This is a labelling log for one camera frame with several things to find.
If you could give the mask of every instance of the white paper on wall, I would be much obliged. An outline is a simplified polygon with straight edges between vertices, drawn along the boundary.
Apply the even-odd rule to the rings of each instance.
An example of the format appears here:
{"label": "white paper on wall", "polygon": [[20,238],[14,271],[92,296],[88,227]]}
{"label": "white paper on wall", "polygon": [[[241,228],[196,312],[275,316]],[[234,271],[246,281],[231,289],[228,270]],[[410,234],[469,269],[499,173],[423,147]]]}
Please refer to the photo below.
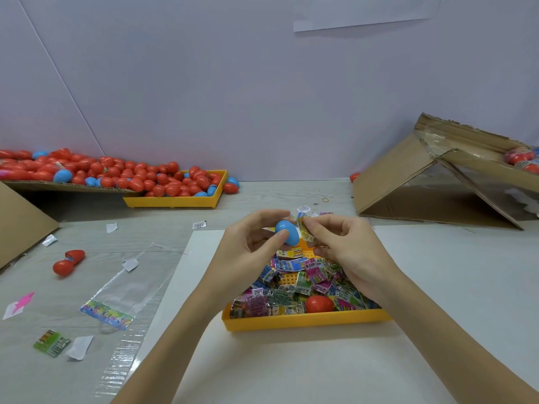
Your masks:
{"label": "white paper on wall", "polygon": [[440,0],[292,0],[294,32],[432,18]]}

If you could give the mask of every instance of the person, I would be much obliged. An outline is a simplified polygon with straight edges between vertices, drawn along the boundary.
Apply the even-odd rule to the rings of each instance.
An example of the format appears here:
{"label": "person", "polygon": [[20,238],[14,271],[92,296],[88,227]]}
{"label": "person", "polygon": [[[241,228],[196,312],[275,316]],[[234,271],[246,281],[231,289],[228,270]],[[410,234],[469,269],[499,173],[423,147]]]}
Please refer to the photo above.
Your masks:
{"label": "person", "polygon": [[[263,228],[289,215],[287,210],[259,210],[225,230],[200,283],[112,403],[172,401],[206,326],[283,247],[286,230],[274,234]],[[539,403],[537,391],[399,269],[368,220],[326,214],[305,218],[305,225],[316,238],[315,255],[338,262],[356,288],[388,312],[457,402]]]}

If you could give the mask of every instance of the yellow tray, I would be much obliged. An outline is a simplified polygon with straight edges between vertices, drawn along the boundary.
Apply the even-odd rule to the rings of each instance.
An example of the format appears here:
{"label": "yellow tray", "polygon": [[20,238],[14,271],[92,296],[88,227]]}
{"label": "yellow tray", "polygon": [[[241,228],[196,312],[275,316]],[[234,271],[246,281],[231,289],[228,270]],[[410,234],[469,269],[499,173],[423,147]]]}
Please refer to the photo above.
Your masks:
{"label": "yellow tray", "polygon": [[208,207],[215,208],[223,193],[223,186],[226,183],[226,170],[208,170],[208,173],[217,173],[223,176],[217,186],[215,194],[211,197],[124,197],[128,207]]}
{"label": "yellow tray", "polygon": [[[304,240],[300,240],[299,246],[303,249],[303,254],[307,258],[317,258],[313,254],[313,249],[307,246]],[[297,272],[283,274],[280,284],[295,284],[298,278]],[[229,303],[221,314],[221,319],[229,332],[244,332],[247,330],[284,329],[287,327],[309,327],[343,325],[350,323],[382,322],[392,320],[383,309],[348,310],[342,312],[323,313],[301,313],[298,315],[279,315],[264,317],[246,317],[241,319],[231,319]]]}

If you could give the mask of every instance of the floor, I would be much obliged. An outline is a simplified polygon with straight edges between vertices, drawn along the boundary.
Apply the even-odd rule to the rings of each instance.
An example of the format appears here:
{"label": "floor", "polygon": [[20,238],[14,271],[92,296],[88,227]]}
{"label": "floor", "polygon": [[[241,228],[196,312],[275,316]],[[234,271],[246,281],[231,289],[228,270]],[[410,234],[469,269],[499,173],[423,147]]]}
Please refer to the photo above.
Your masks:
{"label": "floor", "polygon": [[[5,404],[107,403],[129,370],[131,359],[152,321],[164,288],[138,314],[128,331],[108,332],[96,319],[78,311],[120,269],[123,259],[141,251],[159,266],[173,270],[191,236],[192,223],[225,229],[259,208],[295,209],[355,215],[349,180],[242,183],[239,194],[220,199],[215,210],[135,209],[116,195],[38,193],[33,201],[60,222],[58,242],[37,245],[0,275],[0,305],[35,291],[23,313],[0,322],[0,392]],[[105,224],[117,222],[107,234]],[[373,224],[411,224],[373,219]],[[166,248],[151,247],[155,242]],[[52,265],[65,251],[83,249],[87,257],[73,275],[59,279]],[[83,361],[65,355],[48,357],[32,344],[48,329],[74,339],[95,335]]]}

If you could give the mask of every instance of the person's right hand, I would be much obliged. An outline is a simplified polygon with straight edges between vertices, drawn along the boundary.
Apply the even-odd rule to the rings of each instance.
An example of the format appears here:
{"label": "person's right hand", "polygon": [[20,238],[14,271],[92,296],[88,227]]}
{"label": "person's right hand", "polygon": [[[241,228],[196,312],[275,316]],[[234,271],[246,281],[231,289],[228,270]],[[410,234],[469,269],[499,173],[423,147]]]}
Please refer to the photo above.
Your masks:
{"label": "person's right hand", "polygon": [[314,254],[338,262],[361,293],[381,303],[384,285],[402,272],[369,221],[332,214],[306,217],[303,221],[316,238]]}

